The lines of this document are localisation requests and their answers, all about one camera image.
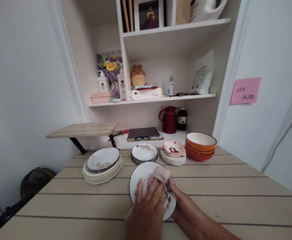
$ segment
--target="stack of bowls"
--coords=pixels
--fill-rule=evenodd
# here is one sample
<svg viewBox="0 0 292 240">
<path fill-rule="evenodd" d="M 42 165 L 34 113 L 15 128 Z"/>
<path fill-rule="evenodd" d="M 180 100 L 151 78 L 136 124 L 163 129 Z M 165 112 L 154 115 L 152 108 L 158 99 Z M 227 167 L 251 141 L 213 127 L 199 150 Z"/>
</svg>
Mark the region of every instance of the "stack of bowls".
<svg viewBox="0 0 292 240">
<path fill-rule="evenodd" d="M 137 144 L 132 149 L 131 158 L 137 163 L 155 162 L 158 157 L 157 148 L 148 143 Z"/>
<path fill-rule="evenodd" d="M 162 160 L 170 165 L 180 166 L 186 162 L 186 150 L 176 140 L 165 141 L 160 153 Z"/>
<path fill-rule="evenodd" d="M 214 155 L 217 141 L 205 133 L 192 132 L 186 135 L 186 151 L 188 156 L 198 162 L 205 162 Z"/>
<path fill-rule="evenodd" d="M 98 185 L 115 177 L 123 166 L 117 148 L 103 148 L 95 152 L 85 162 L 83 175 L 86 182 Z"/>
</svg>

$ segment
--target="hand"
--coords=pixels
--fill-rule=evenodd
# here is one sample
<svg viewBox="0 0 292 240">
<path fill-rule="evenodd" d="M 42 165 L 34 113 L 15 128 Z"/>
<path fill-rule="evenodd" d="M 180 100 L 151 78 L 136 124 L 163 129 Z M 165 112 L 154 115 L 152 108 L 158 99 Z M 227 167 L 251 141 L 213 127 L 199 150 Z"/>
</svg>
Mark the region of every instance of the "hand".
<svg viewBox="0 0 292 240">
<path fill-rule="evenodd" d="M 142 199 L 142 179 L 139 179 L 136 200 L 125 240 L 160 240 L 163 227 L 165 188 L 154 178 Z"/>
<path fill-rule="evenodd" d="M 187 194 L 175 186 L 171 178 L 168 185 L 177 199 L 172 218 L 193 240 L 239 240 L 200 210 Z"/>
</svg>

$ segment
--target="yellow flower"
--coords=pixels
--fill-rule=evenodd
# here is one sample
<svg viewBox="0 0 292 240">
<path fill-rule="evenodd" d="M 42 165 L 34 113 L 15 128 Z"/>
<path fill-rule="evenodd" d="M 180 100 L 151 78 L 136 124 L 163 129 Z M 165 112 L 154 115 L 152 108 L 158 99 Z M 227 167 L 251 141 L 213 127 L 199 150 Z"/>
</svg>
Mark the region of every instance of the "yellow flower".
<svg viewBox="0 0 292 240">
<path fill-rule="evenodd" d="M 107 69 L 108 71 L 113 71 L 113 70 L 115 70 L 115 69 L 116 69 L 115 63 L 114 63 L 114 62 L 110 62 L 110 63 L 108 63 L 108 64 L 106 65 L 106 69 Z"/>
</svg>

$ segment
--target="tissue box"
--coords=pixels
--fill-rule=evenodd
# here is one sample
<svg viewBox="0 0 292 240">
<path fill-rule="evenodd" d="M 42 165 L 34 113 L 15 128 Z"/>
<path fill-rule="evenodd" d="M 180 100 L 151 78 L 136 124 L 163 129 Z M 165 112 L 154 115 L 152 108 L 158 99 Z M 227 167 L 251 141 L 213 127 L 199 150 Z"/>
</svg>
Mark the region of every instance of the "tissue box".
<svg viewBox="0 0 292 240">
<path fill-rule="evenodd" d="M 164 96 L 162 88 L 146 89 L 146 90 L 132 90 L 133 99 L 145 99 L 145 98 L 159 98 Z"/>
<path fill-rule="evenodd" d="M 89 94 L 92 103 L 110 102 L 110 99 L 115 97 L 114 92 L 99 92 Z"/>
</svg>

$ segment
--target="white bottle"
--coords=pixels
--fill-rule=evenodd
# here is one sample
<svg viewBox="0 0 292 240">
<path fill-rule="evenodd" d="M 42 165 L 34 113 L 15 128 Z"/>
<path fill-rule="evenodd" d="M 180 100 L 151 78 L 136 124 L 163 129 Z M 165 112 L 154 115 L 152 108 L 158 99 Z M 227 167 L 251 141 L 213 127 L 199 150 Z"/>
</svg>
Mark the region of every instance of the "white bottle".
<svg viewBox="0 0 292 240">
<path fill-rule="evenodd" d="M 105 76 L 105 73 L 102 70 L 98 70 L 97 72 L 100 72 L 100 77 L 97 78 L 99 91 L 100 92 L 110 92 L 108 77 Z"/>
<path fill-rule="evenodd" d="M 174 90 L 173 76 L 170 76 L 170 80 L 169 80 L 169 88 L 168 88 L 168 96 L 169 96 L 169 97 L 174 96 L 174 94 L 173 94 L 173 90 Z"/>
<path fill-rule="evenodd" d="M 123 64 L 120 64 L 121 68 L 119 70 L 119 74 L 117 75 L 118 84 L 119 84 L 119 95 L 120 99 L 126 100 L 126 90 L 125 90 L 125 78 L 124 78 L 124 70 Z"/>
</svg>

